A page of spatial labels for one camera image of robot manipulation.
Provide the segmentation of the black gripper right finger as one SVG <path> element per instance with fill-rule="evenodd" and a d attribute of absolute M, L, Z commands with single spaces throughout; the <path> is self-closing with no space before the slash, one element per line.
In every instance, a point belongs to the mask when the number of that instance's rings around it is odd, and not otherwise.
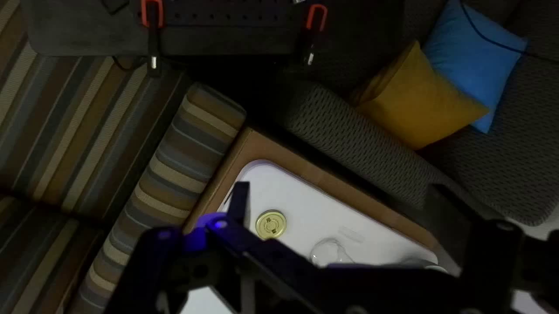
<path fill-rule="evenodd" d="M 443 184 L 426 191 L 427 230 L 448 258 L 466 270 L 496 272 L 501 263 L 502 231 L 497 219 L 485 219 Z"/>

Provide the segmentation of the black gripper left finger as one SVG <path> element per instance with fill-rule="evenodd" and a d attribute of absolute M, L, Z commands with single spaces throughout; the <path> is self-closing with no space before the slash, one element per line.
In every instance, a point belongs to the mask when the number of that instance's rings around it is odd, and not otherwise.
<path fill-rule="evenodd" d="M 249 200 L 249 183 L 247 181 L 235 181 L 230 191 L 226 216 L 242 224 L 246 218 L 246 207 Z"/>

